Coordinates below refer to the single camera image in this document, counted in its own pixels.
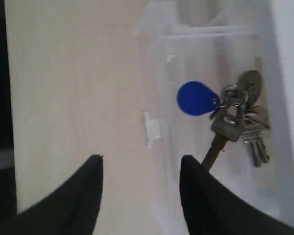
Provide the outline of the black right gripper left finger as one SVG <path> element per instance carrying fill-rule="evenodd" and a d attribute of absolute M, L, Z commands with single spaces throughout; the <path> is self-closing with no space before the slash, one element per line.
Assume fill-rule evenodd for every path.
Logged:
<path fill-rule="evenodd" d="M 2 227 L 4 235 L 91 235 L 103 193 L 103 157 L 92 155 L 60 187 Z"/>

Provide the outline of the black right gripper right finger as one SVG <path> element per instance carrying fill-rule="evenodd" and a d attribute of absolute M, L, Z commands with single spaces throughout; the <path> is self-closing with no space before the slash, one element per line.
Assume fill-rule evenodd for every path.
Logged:
<path fill-rule="evenodd" d="M 294 235 L 294 228 L 254 208 L 192 156 L 180 168 L 180 198 L 191 235 Z"/>

